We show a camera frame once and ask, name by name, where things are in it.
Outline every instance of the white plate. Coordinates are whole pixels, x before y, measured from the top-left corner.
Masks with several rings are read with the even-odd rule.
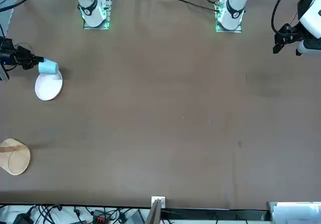
[[[62,88],[60,71],[56,75],[39,74],[35,83],[35,92],[39,99],[48,101],[54,99]]]

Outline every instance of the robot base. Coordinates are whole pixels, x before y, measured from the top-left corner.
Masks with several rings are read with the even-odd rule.
[[[224,8],[226,8],[226,4],[224,3],[224,0],[219,0],[215,4],[214,8],[216,10],[220,11],[220,13],[215,12],[215,31],[216,32],[242,33],[242,25],[241,25],[241,23],[242,23],[242,17],[243,17],[244,14],[242,14],[242,16],[241,16],[239,26],[236,29],[230,31],[230,30],[226,30],[224,27],[222,27],[221,24],[218,21],[218,18],[221,17],[221,12],[224,10]]]
[[[99,29],[108,30],[110,27],[110,11],[111,11],[112,0],[101,0],[101,14],[106,16],[106,19],[98,27],[90,27],[85,21],[83,24],[84,29]]]

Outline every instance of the table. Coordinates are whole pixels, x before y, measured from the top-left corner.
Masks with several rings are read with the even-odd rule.
[[[210,7],[205,0],[189,0]],[[298,0],[283,0],[277,28]],[[249,0],[243,33],[175,0],[115,0],[109,31],[83,30],[76,0],[29,0],[8,37],[59,63],[60,95],[36,69],[1,83],[0,137],[29,146],[3,202],[267,209],[321,198],[321,64],[272,54],[276,0]]]

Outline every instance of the metal bracket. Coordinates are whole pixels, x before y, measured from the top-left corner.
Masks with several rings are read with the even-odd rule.
[[[161,208],[165,208],[165,197],[152,196],[151,203],[151,209],[148,213],[145,224],[159,224],[161,220]]]

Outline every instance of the light blue cup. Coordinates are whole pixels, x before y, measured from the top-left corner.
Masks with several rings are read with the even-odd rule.
[[[49,59],[45,59],[44,62],[39,62],[38,64],[39,73],[54,75],[58,73],[58,68],[58,63]]]

